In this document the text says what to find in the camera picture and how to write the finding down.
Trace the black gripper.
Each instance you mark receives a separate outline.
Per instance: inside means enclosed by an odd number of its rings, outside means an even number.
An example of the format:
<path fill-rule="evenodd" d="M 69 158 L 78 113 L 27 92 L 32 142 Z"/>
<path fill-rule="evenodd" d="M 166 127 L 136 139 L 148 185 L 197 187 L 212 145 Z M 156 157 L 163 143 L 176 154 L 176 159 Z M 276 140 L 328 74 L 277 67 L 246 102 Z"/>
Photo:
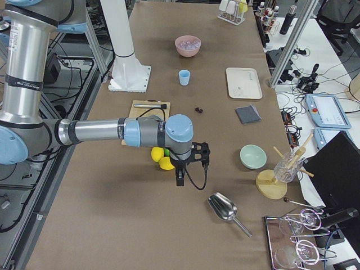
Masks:
<path fill-rule="evenodd" d="M 170 161 L 175 167 L 176 186 L 183 187 L 185 184 L 185 175 L 190 177 L 190 174 L 186 168 L 189 163 L 194 161 L 194 153 L 191 153 L 189 157 L 183 159 L 180 157 L 180 154 L 176 154 L 175 152 L 171 151 Z"/>

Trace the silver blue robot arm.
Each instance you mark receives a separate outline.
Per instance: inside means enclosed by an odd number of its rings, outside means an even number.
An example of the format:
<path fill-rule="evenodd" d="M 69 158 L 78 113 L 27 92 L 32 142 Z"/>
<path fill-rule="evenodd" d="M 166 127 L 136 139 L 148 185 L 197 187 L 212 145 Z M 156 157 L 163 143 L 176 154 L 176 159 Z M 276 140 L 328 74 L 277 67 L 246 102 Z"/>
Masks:
<path fill-rule="evenodd" d="M 75 28 L 84 32 L 84 1 L 7 1 L 11 18 L 1 109 L 1 164 L 25 161 L 56 146 L 121 139 L 133 147 L 161 147 L 170 152 L 178 186 L 194 162 L 194 130 L 189 117 L 167 120 L 153 116 L 75 121 L 39 116 L 50 34 Z"/>

